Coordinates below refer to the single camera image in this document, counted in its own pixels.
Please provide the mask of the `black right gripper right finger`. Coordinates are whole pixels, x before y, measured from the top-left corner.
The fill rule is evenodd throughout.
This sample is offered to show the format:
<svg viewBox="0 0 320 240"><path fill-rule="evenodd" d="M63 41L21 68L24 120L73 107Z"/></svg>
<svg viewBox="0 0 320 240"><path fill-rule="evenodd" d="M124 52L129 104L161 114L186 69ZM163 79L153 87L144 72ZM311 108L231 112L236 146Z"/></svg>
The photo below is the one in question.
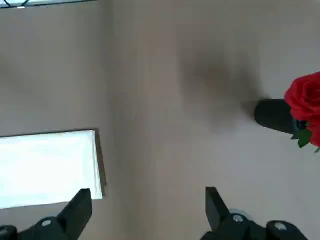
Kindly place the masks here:
<svg viewBox="0 0 320 240"><path fill-rule="evenodd" d="M205 213L211 230L201 240L307 240L287 221L271 220L263 227L243 214L230 212L213 186L205 188Z"/></svg>

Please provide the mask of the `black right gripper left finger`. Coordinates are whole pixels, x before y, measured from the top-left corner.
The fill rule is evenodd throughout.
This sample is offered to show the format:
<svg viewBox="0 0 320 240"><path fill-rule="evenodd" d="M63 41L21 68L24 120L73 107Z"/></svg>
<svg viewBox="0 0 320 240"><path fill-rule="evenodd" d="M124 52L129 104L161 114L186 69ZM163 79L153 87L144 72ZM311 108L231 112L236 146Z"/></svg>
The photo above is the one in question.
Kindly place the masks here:
<svg viewBox="0 0 320 240"><path fill-rule="evenodd" d="M92 216L91 191L80 189L57 216L40 219L18 231L13 225L0 227L2 240L77 240Z"/></svg>

